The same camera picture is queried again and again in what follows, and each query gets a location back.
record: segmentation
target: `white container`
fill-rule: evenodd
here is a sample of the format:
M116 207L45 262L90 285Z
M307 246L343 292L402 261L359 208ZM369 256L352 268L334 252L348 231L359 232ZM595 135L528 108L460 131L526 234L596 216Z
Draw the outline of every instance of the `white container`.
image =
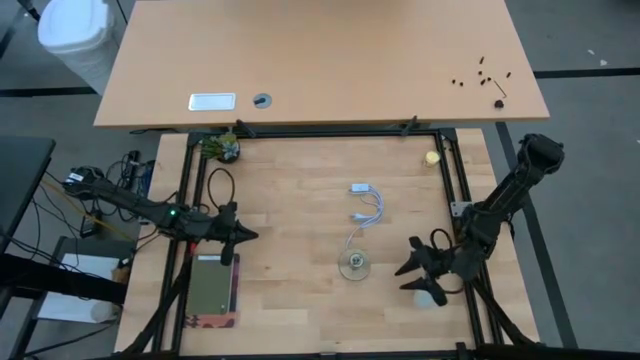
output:
M38 24L38 41L102 95L118 54L114 24L103 0L51 0Z

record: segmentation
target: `desk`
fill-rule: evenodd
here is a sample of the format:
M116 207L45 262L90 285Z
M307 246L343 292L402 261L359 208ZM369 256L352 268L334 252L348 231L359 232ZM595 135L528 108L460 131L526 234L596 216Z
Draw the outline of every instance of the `desk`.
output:
M504 96L496 82L508 96L502 110L494 108ZM193 93L235 93L235 109L191 112ZM260 93L272 97L270 107L255 107ZM397 123L413 116L549 117L504 0L138 1L94 124Z
M484 136L476 129L457 134L472 197L484 199L496 186ZM162 137L152 199L164 199L178 188L186 142L187 135ZM236 247L241 256L239 321L232 329L184 329L182 355L443 350L458 341L473 346L464 294L450 295L445 307L419 310L411 291L397 289L417 274L393 276L407 259L409 236L426 239L436 227L452 231L441 172L421 164L424 153L435 149L433 137L252 139L241 144L240 160L227 168L236 181L239 219L260 238ZM196 158L192 173L197 163ZM218 165L209 163L207 173ZM380 190L386 212L380 224L354 238L353 246L369 254L373 267L363 281L350 282L340 276L336 261L354 228L349 214L370 210L347 193L351 183L361 182ZM228 180L214 177L212 190L214 199L226 201ZM203 202L211 206L206 195ZM537 339L508 234L505 226L488 262L493 291L521 330ZM131 343L158 303L169 247L162 240L136 255L116 350ZM202 242L196 252L219 251L220 244ZM459 287L454 276L443 277L442 284ZM175 306L167 317L165 348L174 317ZM481 320L488 337L487 321Z

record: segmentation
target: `wooden desk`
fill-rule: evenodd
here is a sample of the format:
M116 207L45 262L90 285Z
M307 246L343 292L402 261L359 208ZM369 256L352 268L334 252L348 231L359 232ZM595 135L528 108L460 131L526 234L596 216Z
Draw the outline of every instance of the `wooden desk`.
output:
M499 111L496 81L508 95ZM235 110L191 112L193 93L235 93ZM272 96L269 108L254 106L260 93ZM137 1L95 125L380 123L414 115L549 117L504 0Z
M458 137L472 196L484 199L496 181L482 132L458 130ZM178 188L186 140L187 135L162 137L151 198L166 198ZM185 329L181 353L444 350L453 349L457 341L473 346L464 294L450 295L449 304L442 308L416 309L413 292L398 286L418 273L393 276L408 257L409 236L426 239L436 227L451 233L441 172L421 164L423 154L432 149L432 137L243 141L241 159L228 169L236 181L239 218L260 238L236 247L242 258L239 321L232 329ZM218 165L209 163L207 172ZM352 246L364 249L373 266L366 279L351 282L341 277L336 261L354 228L349 215L370 211L347 193L351 183L360 182L381 191L385 215L380 224L354 238ZM212 188L214 199L226 201L226 177L214 177ZM211 205L206 198L204 202ZM141 235L150 230L143 229ZM508 234L505 227L488 263L493 290L513 321L535 339L533 316ZM158 302L169 244L163 240L136 255L116 350L131 343ZM220 244L214 242L197 248L202 254L219 251ZM459 287L453 275L442 280L445 288ZM171 310L165 347L170 344L174 317ZM489 336L486 319L483 325Z

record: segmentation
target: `small plant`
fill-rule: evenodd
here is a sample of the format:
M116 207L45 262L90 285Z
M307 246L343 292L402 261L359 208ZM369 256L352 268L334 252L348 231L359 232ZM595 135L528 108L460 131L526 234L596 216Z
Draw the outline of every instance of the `small plant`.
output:
M218 159L220 162L230 164L240 156L240 144L234 133L209 136L202 141L202 155L207 159Z

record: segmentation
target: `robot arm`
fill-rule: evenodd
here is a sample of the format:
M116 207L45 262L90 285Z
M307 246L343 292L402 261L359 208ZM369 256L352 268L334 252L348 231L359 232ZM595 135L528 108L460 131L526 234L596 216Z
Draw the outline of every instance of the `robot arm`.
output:
M225 244L221 259L223 265L231 264L236 244L258 237L236 219L238 205L235 202L220 206L217 216L209 216L185 205L141 197L111 183L100 169L87 166L72 169L63 187L68 195L80 200L103 200L146 218L172 239L220 241Z
M462 212L462 225L457 232L458 242L449 249L424 245L420 238L409 239L413 251L409 260L396 272L402 275L422 268L425 276L402 285L405 290L428 291L434 301L447 304L444 290L437 279L449 272L464 281L472 281L482 262L495 248L500 226L510 215L522 208L529 189L545 175L556 172L564 160L562 144L538 134L528 134L521 141L518 166L513 169L485 201L469 204Z

